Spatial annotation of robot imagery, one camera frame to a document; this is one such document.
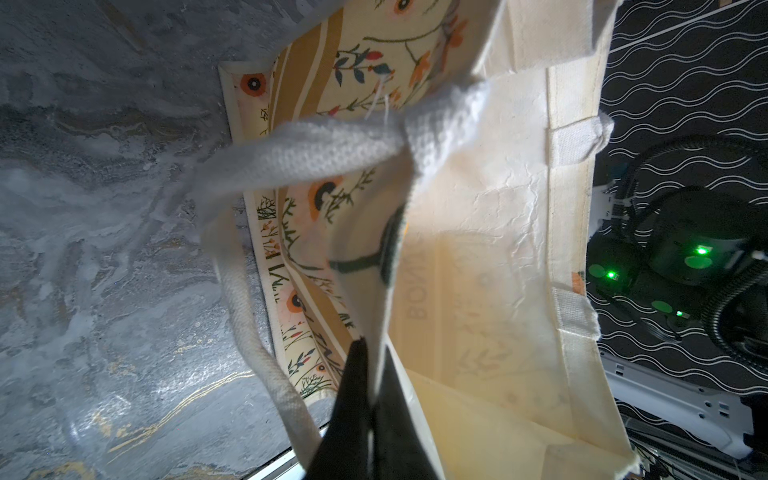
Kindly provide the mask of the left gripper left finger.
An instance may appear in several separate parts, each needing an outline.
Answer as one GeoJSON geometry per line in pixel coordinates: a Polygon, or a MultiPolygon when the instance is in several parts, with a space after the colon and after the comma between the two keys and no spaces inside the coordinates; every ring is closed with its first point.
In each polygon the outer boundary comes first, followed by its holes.
{"type": "Polygon", "coordinates": [[[369,478],[368,349],[364,339],[351,343],[328,428],[304,479],[369,478]]]}

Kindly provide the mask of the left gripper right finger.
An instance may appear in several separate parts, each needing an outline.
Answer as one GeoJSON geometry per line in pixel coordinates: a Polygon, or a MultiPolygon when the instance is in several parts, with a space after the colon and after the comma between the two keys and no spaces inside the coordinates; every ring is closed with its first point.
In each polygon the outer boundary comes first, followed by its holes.
{"type": "Polygon", "coordinates": [[[430,479],[438,473],[419,440],[392,355],[387,352],[373,407],[374,479],[430,479]]]}

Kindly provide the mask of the floral canvas grocery bag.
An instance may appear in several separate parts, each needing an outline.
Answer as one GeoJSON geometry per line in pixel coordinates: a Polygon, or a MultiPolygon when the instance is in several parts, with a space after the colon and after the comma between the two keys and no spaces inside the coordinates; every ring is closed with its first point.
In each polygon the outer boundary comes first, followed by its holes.
{"type": "Polygon", "coordinates": [[[438,479],[637,469],[586,296],[615,1],[344,1],[219,74],[199,170],[235,342],[303,475],[352,342],[386,353],[438,479]]]}

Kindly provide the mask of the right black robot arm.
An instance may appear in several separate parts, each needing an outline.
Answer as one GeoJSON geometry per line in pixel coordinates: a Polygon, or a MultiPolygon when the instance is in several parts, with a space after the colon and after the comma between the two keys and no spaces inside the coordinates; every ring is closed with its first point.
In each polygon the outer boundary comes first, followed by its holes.
{"type": "MultiPolygon", "coordinates": [[[[688,135],[640,153],[611,200],[611,232],[588,246],[600,295],[648,304],[670,324],[697,325],[737,364],[767,369],[767,211],[691,185],[636,202],[641,171],[670,155],[726,154],[758,165],[767,150],[730,136],[688,135]]],[[[615,355],[603,364],[614,397],[741,460],[767,450],[767,411],[615,355]]]]}

